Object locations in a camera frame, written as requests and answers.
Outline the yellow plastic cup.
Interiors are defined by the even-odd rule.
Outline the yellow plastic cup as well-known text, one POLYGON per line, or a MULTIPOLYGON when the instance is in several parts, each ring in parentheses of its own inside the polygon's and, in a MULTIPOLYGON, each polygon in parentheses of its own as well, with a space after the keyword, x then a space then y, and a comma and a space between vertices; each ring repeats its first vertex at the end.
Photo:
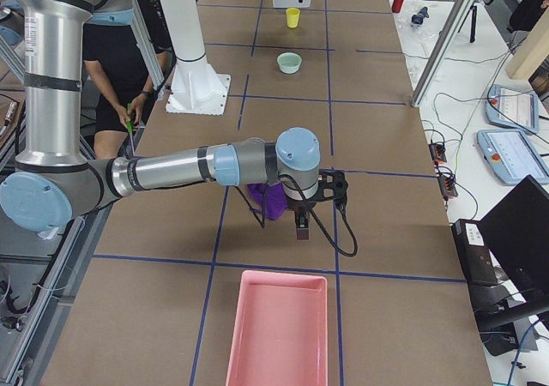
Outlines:
POLYGON ((300 9, 298 8, 287 8, 286 9, 286 21, 287 21, 287 27, 290 29, 295 29, 299 25, 299 18, 300 18, 300 9))

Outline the purple microfiber cloth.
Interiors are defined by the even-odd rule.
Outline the purple microfiber cloth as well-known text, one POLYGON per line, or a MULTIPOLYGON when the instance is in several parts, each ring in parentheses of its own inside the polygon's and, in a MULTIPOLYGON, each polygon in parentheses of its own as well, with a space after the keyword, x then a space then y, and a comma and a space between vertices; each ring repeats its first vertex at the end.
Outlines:
POLYGON ((264 206, 266 217, 269 220, 278 220, 288 209, 287 197, 281 183, 273 185, 247 184, 246 190, 255 204, 252 207, 253 211, 260 214, 261 206, 264 206))

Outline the black computer box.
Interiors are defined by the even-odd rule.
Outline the black computer box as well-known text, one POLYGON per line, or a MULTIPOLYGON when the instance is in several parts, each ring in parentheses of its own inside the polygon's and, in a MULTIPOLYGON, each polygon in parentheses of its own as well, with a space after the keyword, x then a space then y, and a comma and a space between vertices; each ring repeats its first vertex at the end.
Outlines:
POLYGON ((452 226, 457 255, 464 277, 469 284, 496 286, 491 253, 480 232, 476 220, 457 220, 452 226))

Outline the mint green bowl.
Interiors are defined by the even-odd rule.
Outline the mint green bowl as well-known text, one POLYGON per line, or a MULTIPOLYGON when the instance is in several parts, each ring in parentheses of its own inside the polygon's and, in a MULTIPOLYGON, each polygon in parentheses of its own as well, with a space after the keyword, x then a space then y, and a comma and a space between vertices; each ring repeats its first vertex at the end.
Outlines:
POLYGON ((302 58, 295 52, 283 52, 276 58, 276 62, 280 72, 291 75, 299 71, 302 58))

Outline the pink plastic bin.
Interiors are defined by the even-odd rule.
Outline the pink plastic bin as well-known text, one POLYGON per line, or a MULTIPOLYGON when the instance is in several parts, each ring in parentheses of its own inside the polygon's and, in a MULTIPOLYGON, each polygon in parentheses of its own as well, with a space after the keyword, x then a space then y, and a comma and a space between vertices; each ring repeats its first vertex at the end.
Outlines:
POLYGON ((245 270, 227 385, 326 385, 328 288, 323 276, 245 270))

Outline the folded dark blue umbrella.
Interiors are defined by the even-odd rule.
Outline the folded dark blue umbrella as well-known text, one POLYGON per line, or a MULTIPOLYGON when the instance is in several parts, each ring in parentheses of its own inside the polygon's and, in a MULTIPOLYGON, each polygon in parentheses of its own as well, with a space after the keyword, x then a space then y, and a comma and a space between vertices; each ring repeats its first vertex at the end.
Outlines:
POLYGON ((423 7, 421 8, 417 13, 413 14, 411 17, 411 26, 412 27, 420 27, 424 20, 429 17, 428 14, 428 8, 423 7))

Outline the person in black clothes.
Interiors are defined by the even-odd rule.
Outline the person in black clothes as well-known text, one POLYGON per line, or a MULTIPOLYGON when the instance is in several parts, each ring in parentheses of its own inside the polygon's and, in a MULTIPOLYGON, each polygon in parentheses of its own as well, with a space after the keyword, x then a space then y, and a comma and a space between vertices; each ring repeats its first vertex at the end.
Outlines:
POLYGON ((100 91, 94 152, 99 160, 115 158, 128 136, 127 122, 148 121, 156 101, 154 84, 129 26, 86 24, 82 59, 100 91))

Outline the black monitor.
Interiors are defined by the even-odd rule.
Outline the black monitor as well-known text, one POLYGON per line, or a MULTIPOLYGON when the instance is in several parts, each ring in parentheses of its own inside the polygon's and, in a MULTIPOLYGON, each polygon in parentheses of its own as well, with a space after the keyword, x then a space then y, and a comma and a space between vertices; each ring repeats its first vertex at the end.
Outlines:
POLYGON ((530 175, 479 223, 480 233, 514 285, 548 294, 548 192, 530 175))

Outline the near teach pendant tablet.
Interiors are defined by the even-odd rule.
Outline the near teach pendant tablet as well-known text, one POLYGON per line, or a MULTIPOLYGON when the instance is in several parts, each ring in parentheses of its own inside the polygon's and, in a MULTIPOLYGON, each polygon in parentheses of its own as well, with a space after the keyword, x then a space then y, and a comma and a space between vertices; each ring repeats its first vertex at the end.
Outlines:
POLYGON ((476 140, 503 184, 517 185, 528 175, 540 184, 548 184, 548 166, 521 130, 479 130, 476 140))

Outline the teach pendant tablet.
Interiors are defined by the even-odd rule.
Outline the teach pendant tablet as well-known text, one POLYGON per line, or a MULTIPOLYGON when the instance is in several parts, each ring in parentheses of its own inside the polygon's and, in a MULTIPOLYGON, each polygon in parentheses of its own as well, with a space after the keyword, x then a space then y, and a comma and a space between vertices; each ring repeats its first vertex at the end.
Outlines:
POLYGON ((503 184, 517 185, 528 175, 540 184, 548 184, 548 166, 521 130, 479 130, 476 140, 503 184))
POLYGON ((540 130, 540 102, 532 91, 520 91, 494 84, 486 97, 486 118, 490 124, 520 129, 529 135, 540 130))

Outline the far teach pendant tablet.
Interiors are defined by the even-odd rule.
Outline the far teach pendant tablet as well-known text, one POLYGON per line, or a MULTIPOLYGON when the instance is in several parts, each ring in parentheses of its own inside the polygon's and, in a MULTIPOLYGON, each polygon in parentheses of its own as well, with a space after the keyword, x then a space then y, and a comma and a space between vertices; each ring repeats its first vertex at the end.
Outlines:
POLYGON ((532 91, 520 91, 494 84, 486 97, 486 118, 490 124, 520 129, 529 135, 540 130, 540 102, 532 91))

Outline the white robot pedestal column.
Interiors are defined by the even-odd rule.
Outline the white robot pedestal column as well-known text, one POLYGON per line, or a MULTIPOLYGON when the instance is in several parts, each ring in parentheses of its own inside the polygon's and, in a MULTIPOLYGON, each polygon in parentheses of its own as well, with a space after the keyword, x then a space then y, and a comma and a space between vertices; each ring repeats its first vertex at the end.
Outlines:
POLYGON ((208 62, 196 0, 160 0, 160 4, 176 59, 166 110, 222 115, 231 77, 216 73, 208 62))

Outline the aluminium frame post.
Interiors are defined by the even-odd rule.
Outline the aluminium frame post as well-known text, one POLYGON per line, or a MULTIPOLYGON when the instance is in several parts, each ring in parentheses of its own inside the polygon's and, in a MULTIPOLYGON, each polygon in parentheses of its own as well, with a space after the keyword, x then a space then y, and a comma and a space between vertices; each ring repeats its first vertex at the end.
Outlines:
POLYGON ((474 4, 474 0, 455 0, 449 12, 446 22, 443 25, 441 32, 438 35, 437 42, 429 56, 424 71, 422 72, 419 82, 413 91, 411 98, 411 106, 419 107, 423 101, 431 83, 440 68, 449 45, 455 37, 459 26, 465 19, 470 7, 474 4))

